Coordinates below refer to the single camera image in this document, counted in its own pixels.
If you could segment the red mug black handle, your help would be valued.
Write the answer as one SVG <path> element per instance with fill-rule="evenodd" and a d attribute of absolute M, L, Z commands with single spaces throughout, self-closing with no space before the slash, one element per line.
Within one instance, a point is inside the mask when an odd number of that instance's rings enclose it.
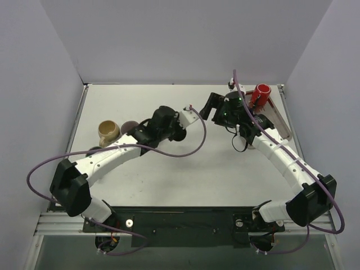
<path fill-rule="evenodd" d="M 267 84 L 262 83 L 256 85 L 250 100 L 252 105 L 255 107 L 265 106 L 269 99 L 271 91 L 271 87 Z"/>

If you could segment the purple ceramic mug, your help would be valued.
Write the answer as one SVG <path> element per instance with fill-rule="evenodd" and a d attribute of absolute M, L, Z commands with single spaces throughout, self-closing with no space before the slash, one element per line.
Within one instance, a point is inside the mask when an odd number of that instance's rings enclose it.
<path fill-rule="evenodd" d="M 120 134 L 124 135 L 128 133 L 132 128 L 136 127 L 138 125 L 138 122 L 134 120 L 126 121 L 123 123 L 120 127 Z"/>

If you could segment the tan yellow ceramic mug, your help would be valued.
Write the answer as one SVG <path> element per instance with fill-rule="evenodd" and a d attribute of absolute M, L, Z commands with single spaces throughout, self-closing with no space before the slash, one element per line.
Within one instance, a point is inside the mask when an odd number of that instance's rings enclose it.
<path fill-rule="evenodd" d="M 120 136 L 120 128 L 116 122 L 105 120 L 98 126 L 99 146 L 107 147 Z"/>

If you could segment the teal speckled ceramic mug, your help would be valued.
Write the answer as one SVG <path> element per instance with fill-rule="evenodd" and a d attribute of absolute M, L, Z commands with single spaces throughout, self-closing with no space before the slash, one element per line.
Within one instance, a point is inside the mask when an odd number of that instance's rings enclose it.
<path fill-rule="evenodd" d="M 94 152 L 95 150 L 99 150 L 99 149 L 102 149 L 102 147 L 100 147 L 100 146 L 91 147 L 91 148 L 87 151 L 87 155 L 88 155 L 88 154 L 91 154 L 91 153 Z"/>

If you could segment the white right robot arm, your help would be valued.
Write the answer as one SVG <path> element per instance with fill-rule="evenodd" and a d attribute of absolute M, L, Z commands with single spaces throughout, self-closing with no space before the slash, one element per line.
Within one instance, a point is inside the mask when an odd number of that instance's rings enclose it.
<path fill-rule="evenodd" d="M 254 228 L 264 230 L 272 222 L 283 220 L 305 227 L 333 207 L 335 179 L 307 165 L 265 115 L 245 108 L 237 92 L 225 96 L 212 92 L 200 111 L 201 117 L 206 120 L 211 110 L 215 111 L 212 121 L 221 127 L 238 128 L 240 137 L 274 165 L 295 195 L 289 201 L 268 201 L 255 208 L 251 216 Z"/>

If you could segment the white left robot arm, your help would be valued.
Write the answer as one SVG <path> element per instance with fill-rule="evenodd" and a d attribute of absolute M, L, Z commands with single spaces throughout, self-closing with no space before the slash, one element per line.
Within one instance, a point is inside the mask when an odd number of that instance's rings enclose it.
<path fill-rule="evenodd" d="M 180 111 L 160 106 L 151 118 L 131 128 L 99 152 L 74 162 L 62 160 L 49 189 L 51 194 L 68 216 L 83 214 L 94 217 L 98 228 L 111 231 L 116 218 L 103 201 L 91 196 L 90 187 L 126 161 L 142 156 L 149 148 L 158 147 L 161 141 L 183 140 L 186 132 L 181 126 L 181 115 Z"/>

